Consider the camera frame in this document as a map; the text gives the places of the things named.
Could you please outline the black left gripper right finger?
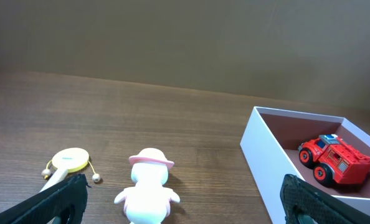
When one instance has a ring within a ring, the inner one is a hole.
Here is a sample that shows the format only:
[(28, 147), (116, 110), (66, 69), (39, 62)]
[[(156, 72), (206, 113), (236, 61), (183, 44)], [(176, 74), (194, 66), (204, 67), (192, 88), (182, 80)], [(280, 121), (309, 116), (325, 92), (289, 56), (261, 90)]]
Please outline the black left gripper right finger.
[(280, 199), (286, 224), (370, 224), (370, 216), (295, 175), (284, 176)]

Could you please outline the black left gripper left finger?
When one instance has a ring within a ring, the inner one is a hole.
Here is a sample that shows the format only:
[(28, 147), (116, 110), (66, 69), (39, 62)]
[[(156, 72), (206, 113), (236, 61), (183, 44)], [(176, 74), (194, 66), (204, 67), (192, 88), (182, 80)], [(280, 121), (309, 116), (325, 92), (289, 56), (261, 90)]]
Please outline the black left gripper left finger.
[(0, 213), (0, 224), (81, 223), (87, 188), (86, 176), (75, 174)]

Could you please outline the red toy fire truck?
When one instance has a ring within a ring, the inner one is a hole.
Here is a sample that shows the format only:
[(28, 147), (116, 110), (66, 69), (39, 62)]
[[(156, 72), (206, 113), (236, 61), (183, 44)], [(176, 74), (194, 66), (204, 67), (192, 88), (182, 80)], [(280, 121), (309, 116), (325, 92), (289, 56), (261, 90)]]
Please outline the red toy fire truck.
[(315, 180), (325, 187), (362, 184), (370, 172), (370, 157), (335, 134), (322, 134), (302, 143), (299, 161), (313, 170)]

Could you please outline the white duck with pink hat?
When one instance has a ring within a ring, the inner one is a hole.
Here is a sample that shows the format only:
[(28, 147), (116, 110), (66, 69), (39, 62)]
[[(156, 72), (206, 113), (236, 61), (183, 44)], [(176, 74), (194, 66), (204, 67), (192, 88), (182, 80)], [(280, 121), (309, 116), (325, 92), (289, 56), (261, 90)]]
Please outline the white duck with pink hat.
[(156, 148), (142, 149), (129, 162), (135, 185), (123, 189), (114, 203), (124, 203), (123, 213), (131, 224), (162, 223), (171, 213), (171, 203), (181, 201), (173, 189), (164, 186), (174, 162)]

